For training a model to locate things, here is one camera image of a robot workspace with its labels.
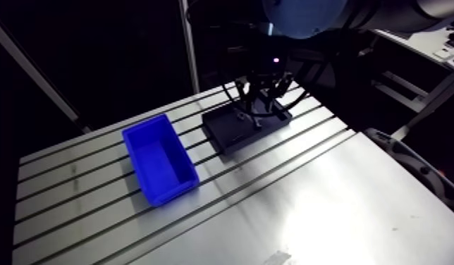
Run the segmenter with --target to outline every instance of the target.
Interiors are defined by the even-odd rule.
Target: metal frame
[[[194,43],[192,41],[191,25],[186,19],[186,11],[188,10],[188,0],[179,0],[179,8],[181,21],[183,23],[184,40],[186,43],[186,52],[188,53],[189,70],[191,74],[191,83],[194,94],[201,92],[199,86],[199,78],[197,77],[196,55],[194,52]]]
[[[34,63],[21,51],[15,42],[6,34],[5,30],[0,26],[0,44],[10,54],[16,63],[30,76],[36,85],[52,100],[56,106],[84,133],[89,133],[91,130],[87,126],[79,124],[79,115],[77,111],[71,107],[56,89],[49,84],[46,78],[35,67]]]

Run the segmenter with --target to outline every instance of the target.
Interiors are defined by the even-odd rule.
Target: blue plastic bin
[[[143,194],[160,206],[199,184],[194,165],[166,115],[122,132]]]

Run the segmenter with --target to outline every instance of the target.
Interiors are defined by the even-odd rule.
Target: metal work surface
[[[442,28],[431,32],[418,32],[414,33],[409,39],[403,39],[383,30],[372,30],[372,32],[444,66],[446,60],[434,53],[444,48],[444,44],[449,40],[448,35],[454,31],[447,31],[445,28]],[[454,55],[454,48],[446,47],[446,49]]]
[[[454,264],[454,213],[363,134],[131,264]]]

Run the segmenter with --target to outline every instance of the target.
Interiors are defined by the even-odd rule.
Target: aluminum table
[[[454,264],[454,213],[314,97],[230,157],[201,122],[227,103],[218,87],[23,157],[13,264]],[[153,208],[121,131],[160,113],[201,184]]]

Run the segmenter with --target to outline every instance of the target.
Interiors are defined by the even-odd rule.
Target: robotic arm
[[[454,19],[454,0],[196,0],[189,7],[187,17],[193,26],[255,31],[254,37],[246,41],[245,49],[227,49],[220,55],[219,77],[222,78],[222,61],[229,53],[250,53],[247,74],[250,88],[245,93],[244,84],[236,82],[240,100],[234,106],[259,118],[286,112],[308,93],[305,91],[282,109],[271,107],[273,100],[282,97],[293,81],[293,75],[285,72],[292,39],[308,39],[329,29],[424,31]],[[332,46],[338,47],[342,41],[338,39],[337,45]],[[338,50],[332,50],[322,55],[322,67],[312,84],[337,53]],[[234,101],[227,89],[224,90]],[[253,107],[259,97],[265,102],[262,113]]]

